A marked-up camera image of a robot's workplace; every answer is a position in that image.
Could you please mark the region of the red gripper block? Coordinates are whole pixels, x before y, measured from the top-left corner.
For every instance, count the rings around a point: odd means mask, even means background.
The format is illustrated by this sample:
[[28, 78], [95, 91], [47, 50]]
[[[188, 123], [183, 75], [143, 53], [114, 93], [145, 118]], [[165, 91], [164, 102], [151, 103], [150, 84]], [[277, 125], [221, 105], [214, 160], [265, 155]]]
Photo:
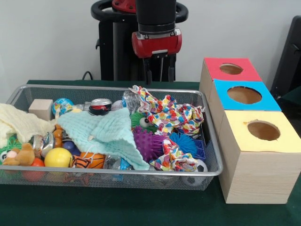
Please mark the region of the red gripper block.
[[[143, 58], [145, 81], [147, 85], [152, 82], [152, 72], [150, 69], [150, 57], [158, 54], [177, 54], [182, 47], [182, 33], [179, 28], [171, 33], [165, 34], [142, 34], [132, 33], [132, 46], [134, 53]], [[175, 79], [175, 56], [169, 56], [168, 81]]]

